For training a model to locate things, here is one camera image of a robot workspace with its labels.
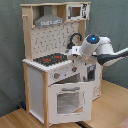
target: red object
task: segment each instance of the red object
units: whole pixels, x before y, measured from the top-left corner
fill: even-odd
[[[51,61],[50,59],[44,59],[45,62]]]
[[[61,56],[55,56],[55,58],[61,58]]]

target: oven window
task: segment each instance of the oven window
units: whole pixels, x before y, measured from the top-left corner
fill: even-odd
[[[80,16],[81,7],[72,7],[72,17]]]
[[[72,92],[57,95],[57,113],[71,114],[83,112],[84,93]]]

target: kitchen backsplash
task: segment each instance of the kitchen backsplash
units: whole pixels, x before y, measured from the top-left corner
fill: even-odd
[[[33,58],[51,53],[64,52],[70,43],[70,37],[78,33],[79,22],[69,22],[32,29]],[[78,45],[78,36],[73,38],[73,43]]]

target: gray wall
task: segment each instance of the gray wall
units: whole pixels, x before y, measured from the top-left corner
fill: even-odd
[[[20,101],[25,102],[22,66],[25,55],[20,4],[43,2],[69,1],[0,1],[0,116],[14,111]],[[91,2],[86,35],[94,33],[109,37],[115,51],[128,47],[128,0],[92,0]],[[125,59],[104,68],[103,79],[128,88],[127,65],[128,59]]]

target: control knob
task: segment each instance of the control knob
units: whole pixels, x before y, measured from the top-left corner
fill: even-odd
[[[55,73],[55,74],[54,74],[54,78],[55,78],[55,79],[58,79],[59,76],[60,76],[60,74],[58,74],[58,73]]]
[[[72,71],[73,71],[73,72],[76,72],[76,70],[77,70],[77,67],[73,67],[73,68],[72,68]]]

